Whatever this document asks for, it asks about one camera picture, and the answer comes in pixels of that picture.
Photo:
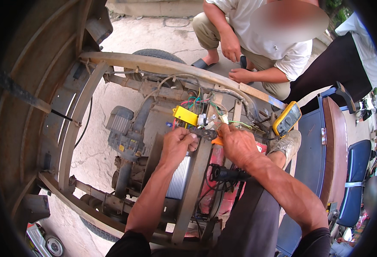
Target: pliers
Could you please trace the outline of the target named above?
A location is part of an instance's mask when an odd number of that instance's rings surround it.
[[[215,143],[220,146],[223,145],[223,140],[221,139],[221,137],[219,137],[218,132],[215,130],[202,130],[198,128],[191,128],[189,129],[189,131],[191,133],[196,134],[199,137],[211,141],[212,143]]]

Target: khaki pants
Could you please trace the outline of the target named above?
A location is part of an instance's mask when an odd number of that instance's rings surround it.
[[[199,13],[193,19],[193,29],[197,36],[200,45],[207,50],[216,49],[218,42],[220,41],[220,34],[217,28],[207,18],[205,13]],[[271,60],[263,55],[253,54],[252,52],[241,47],[241,52],[244,54],[258,70],[265,70],[274,67],[276,60]],[[278,100],[284,100],[290,93],[290,82],[285,83],[268,83],[262,82],[263,87],[267,92],[277,98]]]

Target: black sleeve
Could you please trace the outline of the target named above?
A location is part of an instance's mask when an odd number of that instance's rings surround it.
[[[321,227],[301,239],[292,257],[327,257],[330,248],[330,230]]]
[[[106,257],[149,257],[150,255],[150,245],[143,234],[129,230],[110,248]]]

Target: multimeter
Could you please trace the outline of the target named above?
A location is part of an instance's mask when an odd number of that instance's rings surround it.
[[[273,123],[277,136],[284,137],[301,118],[301,110],[296,101],[292,101]]]

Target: blue seat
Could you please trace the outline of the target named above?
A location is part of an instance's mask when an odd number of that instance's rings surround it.
[[[347,183],[337,224],[344,227],[356,225],[360,216],[363,182],[371,153],[371,141],[362,140],[349,147]]]

